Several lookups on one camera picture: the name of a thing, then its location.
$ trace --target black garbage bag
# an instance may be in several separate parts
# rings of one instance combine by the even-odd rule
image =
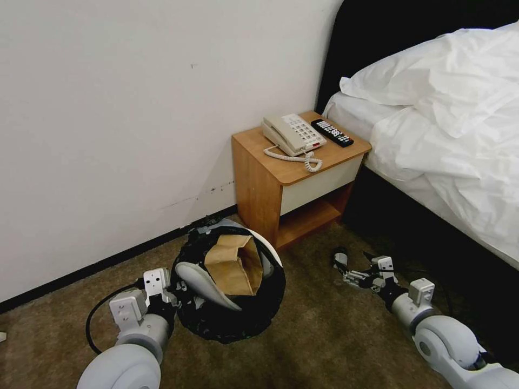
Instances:
[[[188,262],[207,271],[204,266],[205,255],[217,243],[220,235],[230,234],[252,235],[245,228],[226,225],[214,226],[202,233],[200,229],[191,231],[188,242],[173,263],[171,287],[182,283],[175,272],[178,263]],[[181,303],[177,315],[182,325],[194,334],[227,344],[256,336],[270,325],[283,299],[285,274],[272,252],[259,239],[253,238],[259,256],[270,263],[271,271],[267,276],[264,274],[255,296],[231,297],[241,311],[231,310],[210,300],[202,300],[203,303],[200,304],[200,296],[189,286],[184,290],[175,290]]]

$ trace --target wall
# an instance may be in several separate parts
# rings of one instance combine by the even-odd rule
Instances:
[[[230,135],[313,108],[338,0],[4,0],[0,301],[235,203]]]

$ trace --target nightstand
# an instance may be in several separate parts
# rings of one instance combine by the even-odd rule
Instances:
[[[322,118],[315,112],[300,116],[308,123]],[[364,155],[371,150],[365,140],[326,121],[355,142],[340,147],[331,140],[314,150],[323,160],[316,173],[301,162],[271,158],[263,149],[272,143],[261,127],[232,136],[232,157],[238,214],[248,228],[260,233],[275,248],[284,247],[315,229],[339,219]]]

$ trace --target black remote control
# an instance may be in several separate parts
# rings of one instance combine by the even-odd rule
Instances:
[[[325,122],[323,119],[314,120],[311,125],[328,139],[331,139],[337,143],[340,147],[346,147],[350,144],[353,144],[353,139],[351,139],[345,133],[340,132],[338,129]]]

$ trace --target telephone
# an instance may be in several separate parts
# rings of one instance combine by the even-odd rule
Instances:
[[[263,150],[266,155],[287,161],[304,162],[305,167],[311,173],[321,168],[322,160],[312,158],[314,152],[310,150],[324,145],[326,139],[299,115],[291,113],[285,116],[267,116],[263,118],[261,127],[267,139],[275,144],[275,146]],[[270,149],[275,147],[279,147],[288,156],[271,152]],[[304,158],[296,157],[303,153]]]

